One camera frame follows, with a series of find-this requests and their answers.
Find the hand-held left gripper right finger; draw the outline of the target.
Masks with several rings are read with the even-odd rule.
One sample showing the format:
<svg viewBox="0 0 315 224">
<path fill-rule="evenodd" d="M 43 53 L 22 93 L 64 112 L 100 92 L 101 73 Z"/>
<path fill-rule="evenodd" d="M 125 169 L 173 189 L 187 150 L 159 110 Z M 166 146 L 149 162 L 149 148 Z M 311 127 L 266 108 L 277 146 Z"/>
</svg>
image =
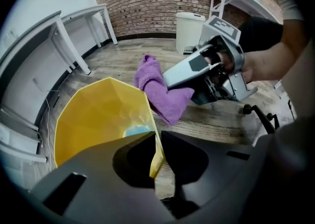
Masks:
<svg viewBox="0 0 315 224">
<path fill-rule="evenodd" d="M 240 173 L 253 147 L 162 131 L 161 143 L 175 174 L 175 193 L 163 199 L 170 212 L 194 212 L 221 194 Z"/>
</svg>

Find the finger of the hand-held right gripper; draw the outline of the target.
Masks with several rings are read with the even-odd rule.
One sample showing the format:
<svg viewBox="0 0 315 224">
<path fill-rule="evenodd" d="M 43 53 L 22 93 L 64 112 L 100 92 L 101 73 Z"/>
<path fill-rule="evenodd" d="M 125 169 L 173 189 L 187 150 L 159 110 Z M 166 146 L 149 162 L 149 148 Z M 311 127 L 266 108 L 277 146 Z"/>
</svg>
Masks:
<svg viewBox="0 0 315 224">
<path fill-rule="evenodd" d="M 167 88 L 171 89 L 207 73 L 211 68 L 212 65 L 196 51 L 165 71 L 162 77 Z"/>
<path fill-rule="evenodd" d="M 197 80 L 192 83 L 194 94 L 191 100 L 197 105 L 204 105 L 221 100 L 221 94 L 210 80 Z"/>
</svg>

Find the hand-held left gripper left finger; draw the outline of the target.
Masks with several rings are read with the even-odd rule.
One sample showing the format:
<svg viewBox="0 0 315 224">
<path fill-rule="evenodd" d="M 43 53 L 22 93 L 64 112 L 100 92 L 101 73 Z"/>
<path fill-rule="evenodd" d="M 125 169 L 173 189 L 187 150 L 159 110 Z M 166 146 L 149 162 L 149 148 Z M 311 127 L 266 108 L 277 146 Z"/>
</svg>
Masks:
<svg viewBox="0 0 315 224">
<path fill-rule="evenodd" d="M 149 175 L 155 152 L 153 131 L 86 148 L 44 177 L 33 196 L 60 222 L 168 223 Z"/>
</svg>

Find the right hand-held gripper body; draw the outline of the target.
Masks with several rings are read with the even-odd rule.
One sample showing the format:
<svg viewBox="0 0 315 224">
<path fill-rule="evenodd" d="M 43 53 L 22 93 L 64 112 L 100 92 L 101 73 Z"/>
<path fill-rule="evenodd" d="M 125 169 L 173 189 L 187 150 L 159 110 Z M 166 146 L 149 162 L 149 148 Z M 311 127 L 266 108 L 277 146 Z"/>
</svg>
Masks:
<svg viewBox="0 0 315 224">
<path fill-rule="evenodd" d="M 212 16 L 202 27 L 198 47 L 206 47 L 201 55 L 209 57 L 211 53 L 228 54 L 234 64 L 234 69 L 226 71 L 222 63 L 212 64 L 206 73 L 205 80 L 210 80 L 221 99 L 242 101 L 257 91 L 257 88 L 248 89 L 242 68 L 245 62 L 243 49 L 239 44 L 241 31 L 227 21 Z"/>
</svg>

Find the purple cloth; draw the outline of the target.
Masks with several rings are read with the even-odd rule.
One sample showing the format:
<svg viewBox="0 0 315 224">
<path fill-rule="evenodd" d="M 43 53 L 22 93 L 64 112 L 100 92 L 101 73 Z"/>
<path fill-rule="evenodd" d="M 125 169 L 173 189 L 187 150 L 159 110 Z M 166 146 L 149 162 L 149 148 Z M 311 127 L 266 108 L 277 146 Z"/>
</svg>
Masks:
<svg viewBox="0 0 315 224">
<path fill-rule="evenodd" d="M 194 94 L 194 89 L 188 87 L 169 90 L 160 64 L 152 55 L 145 55 L 140 61 L 133 84 L 146 94 L 151 109 L 169 126 L 180 120 Z"/>
</svg>

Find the yellow plastic bucket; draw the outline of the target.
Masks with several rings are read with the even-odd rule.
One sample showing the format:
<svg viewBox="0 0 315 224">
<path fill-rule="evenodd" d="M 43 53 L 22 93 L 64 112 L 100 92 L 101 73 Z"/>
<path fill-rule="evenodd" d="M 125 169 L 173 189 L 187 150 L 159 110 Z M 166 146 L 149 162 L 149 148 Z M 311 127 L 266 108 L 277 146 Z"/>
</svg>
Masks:
<svg viewBox="0 0 315 224">
<path fill-rule="evenodd" d="M 149 173 L 155 179 L 165 156 L 148 98 L 138 88 L 112 77 L 80 88 L 62 110 L 55 131 L 56 167 L 86 148 L 124 138 L 132 125 L 146 126 L 156 135 Z"/>
</svg>

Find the person's right forearm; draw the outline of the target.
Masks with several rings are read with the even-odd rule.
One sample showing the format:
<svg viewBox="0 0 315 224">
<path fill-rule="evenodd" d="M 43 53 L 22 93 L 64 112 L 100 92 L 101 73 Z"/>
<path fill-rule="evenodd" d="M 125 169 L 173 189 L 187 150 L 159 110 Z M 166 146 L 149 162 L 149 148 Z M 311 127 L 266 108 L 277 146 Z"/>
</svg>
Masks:
<svg viewBox="0 0 315 224">
<path fill-rule="evenodd" d="M 242 68 L 245 81 L 280 80 L 294 65 L 309 42 L 306 38 L 286 39 L 263 51 L 245 53 Z"/>
</svg>

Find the person's right hand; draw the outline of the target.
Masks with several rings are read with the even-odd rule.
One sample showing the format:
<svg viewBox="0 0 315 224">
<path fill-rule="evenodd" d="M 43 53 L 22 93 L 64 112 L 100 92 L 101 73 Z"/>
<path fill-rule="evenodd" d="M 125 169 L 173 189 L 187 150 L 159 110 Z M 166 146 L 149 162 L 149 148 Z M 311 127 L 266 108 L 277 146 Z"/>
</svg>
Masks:
<svg viewBox="0 0 315 224">
<path fill-rule="evenodd" d="M 226 71 L 231 71 L 234 69 L 234 64 L 232 60 L 230 59 L 229 55 L 225 53 L 220 53 L 220 52 L 211 53 L 209 57 L 205 58 L 205 60 L 209 64 L 222 63 L 223 68 Z"/>
</svg>

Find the cream pedal bin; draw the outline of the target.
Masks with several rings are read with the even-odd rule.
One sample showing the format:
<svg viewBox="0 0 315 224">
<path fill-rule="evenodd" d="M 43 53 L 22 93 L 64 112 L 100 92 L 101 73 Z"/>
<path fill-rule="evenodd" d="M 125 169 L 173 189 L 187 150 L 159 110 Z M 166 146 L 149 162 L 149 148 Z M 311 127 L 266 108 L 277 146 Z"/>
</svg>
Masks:
<svg viewBox="0 0 315 224">
<path fill-rule="evenodd" d="M 176 14 L 176 50 L 179 54 L 183 55 L 186 47 L 199 43 L 205 21 L 204 16 L 191 12 Z"/>
</svg>

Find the black chair base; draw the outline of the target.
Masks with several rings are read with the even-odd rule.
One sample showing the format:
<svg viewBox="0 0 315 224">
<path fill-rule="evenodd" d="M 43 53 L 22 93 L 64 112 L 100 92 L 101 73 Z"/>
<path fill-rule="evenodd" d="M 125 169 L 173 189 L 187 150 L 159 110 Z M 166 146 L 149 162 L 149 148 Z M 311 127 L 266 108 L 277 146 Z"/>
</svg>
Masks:
<svg viewBox="0 0 315 224">
<path fill-rule="evenodd" d="M 287 99 L 280 99 L 266 106 L 245 104 L 240 112 L 243 115 L 242 127 L 250 136 L 257 136 L 259 133 L 274 133 L 281 126 L 297 119 L 295 109 Z"/>
</svg>

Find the person's right leg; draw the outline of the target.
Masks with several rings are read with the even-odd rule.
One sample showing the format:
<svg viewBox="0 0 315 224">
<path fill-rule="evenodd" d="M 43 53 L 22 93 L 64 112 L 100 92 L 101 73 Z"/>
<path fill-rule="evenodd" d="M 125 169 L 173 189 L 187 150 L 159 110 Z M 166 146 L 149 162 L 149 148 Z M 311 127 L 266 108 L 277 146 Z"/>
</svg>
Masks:
<svg viewBox="0 0 315 224">
<path fill-rule="evenodd" d="M 239 44 L 244 53 L 263 51 L 280 42 L 283 34 L 283 25 L 274 21 L 250 17 L 240 27 Z"/>
</svg>

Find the blue crumpled wad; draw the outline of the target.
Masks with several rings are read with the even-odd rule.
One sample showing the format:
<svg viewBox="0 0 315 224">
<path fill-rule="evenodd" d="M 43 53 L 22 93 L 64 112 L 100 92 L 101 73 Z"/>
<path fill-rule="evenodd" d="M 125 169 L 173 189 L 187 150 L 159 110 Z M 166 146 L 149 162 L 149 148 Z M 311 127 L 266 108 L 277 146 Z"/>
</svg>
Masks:
<svg viewBox="0 0 315 224">
<path fill-rule="evenodd" d="M 125 130 L 123 137 L 137 135 L 145 132 L 150 132 L 150 129 L 147 128 L 146 126 L 132 125 Z"/>
</svg>

